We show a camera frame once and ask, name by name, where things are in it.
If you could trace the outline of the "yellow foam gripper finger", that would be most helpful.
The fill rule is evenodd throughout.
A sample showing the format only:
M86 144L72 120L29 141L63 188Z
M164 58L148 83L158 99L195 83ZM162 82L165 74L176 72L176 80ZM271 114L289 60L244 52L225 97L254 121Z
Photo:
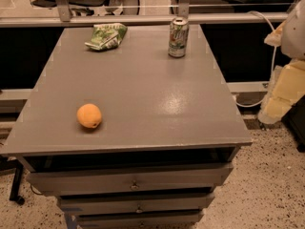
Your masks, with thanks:
M275 124L305 94L305 27L298 21L286 20L267 35L264 43L281 47L291 61L276 67L258 113L264 124Z

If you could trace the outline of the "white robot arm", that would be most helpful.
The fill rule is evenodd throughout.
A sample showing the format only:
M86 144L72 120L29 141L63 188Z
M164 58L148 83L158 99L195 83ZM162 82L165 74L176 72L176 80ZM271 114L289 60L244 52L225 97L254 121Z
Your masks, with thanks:
M281 31L281 52L291 58L272 73L258 120L275 124L305 95L305 0L300 0L288 15Z

